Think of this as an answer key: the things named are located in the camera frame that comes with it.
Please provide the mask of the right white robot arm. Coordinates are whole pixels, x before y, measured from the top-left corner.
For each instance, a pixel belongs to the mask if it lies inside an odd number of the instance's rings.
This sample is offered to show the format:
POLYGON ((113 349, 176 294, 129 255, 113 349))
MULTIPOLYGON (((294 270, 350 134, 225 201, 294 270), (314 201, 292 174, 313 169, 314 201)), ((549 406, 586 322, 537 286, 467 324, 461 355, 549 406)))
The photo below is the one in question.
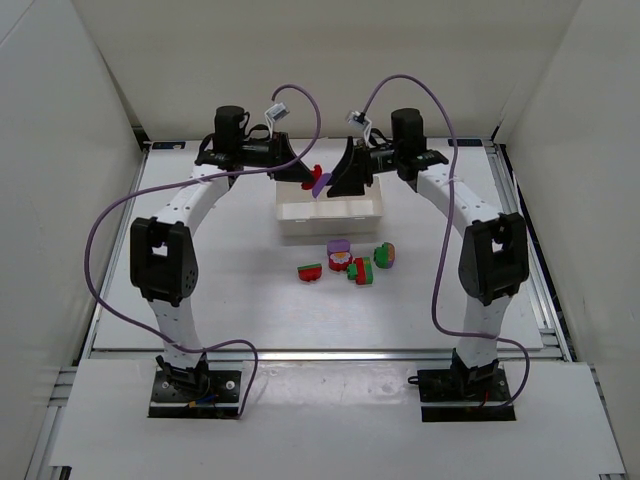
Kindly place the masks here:
POLYGON ((390 139, 362 112, 350 112, 347 121, 362 137, 348 138, 328 197, 361 196, 376 175, 394 172, 446 217, 446 231, 460 234, 458 277, 467 302, 449 382, 460 399, 487 394, 498 379, 497 344, 506 310, 529 276, 524 218, 500 211, 457 180, 450 160, 428 148, 419 110, 394 111, 390 139))

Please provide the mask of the red green watermelon lego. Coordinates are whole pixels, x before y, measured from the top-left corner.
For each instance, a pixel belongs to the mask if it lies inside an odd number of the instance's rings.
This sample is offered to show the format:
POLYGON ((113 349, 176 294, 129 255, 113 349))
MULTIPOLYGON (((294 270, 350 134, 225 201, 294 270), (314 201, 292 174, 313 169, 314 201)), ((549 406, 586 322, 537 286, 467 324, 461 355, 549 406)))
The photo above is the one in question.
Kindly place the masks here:
POLYGON ((319 280, 323 273, 321 263, 307 264, 297 267, 298 278, 302 282, 310 283, 319 280))

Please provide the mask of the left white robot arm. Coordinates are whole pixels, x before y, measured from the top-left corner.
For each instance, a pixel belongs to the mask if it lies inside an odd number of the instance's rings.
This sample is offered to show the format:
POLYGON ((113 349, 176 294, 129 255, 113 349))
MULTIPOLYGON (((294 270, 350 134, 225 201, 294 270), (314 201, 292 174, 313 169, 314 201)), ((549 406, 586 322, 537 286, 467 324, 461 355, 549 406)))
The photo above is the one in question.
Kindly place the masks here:
POLYGON ((267 168, 277 180, 312 181, 311 170, 297 159, 288 135, 274 129, 288 112, 284 103, 273 104, 264 123, 255 127, 265 135, 256 138, 247 126, 247 111, 239 106, 217 108, 214 131, 199 146, 190 185, 180 188, 154 216, 137 218, 131 225, 131 282, 148 301, 165 337, 157 362, 167 382, 188 397, 203 397, 211 389, 190 300, 199 275, 193 237, 247 167, 267 168))

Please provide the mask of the purple lego plate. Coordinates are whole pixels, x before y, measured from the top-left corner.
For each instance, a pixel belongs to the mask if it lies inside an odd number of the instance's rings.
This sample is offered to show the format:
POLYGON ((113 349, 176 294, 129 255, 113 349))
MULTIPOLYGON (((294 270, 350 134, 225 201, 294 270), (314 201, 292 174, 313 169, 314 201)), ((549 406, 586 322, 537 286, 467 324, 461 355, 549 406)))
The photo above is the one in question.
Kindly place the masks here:
POLYGON ((332 179, 331 173, 321 174, 311 189, 312 197, 318 198, 322 193, 323 189, 331 182, 331 179, 332 179))

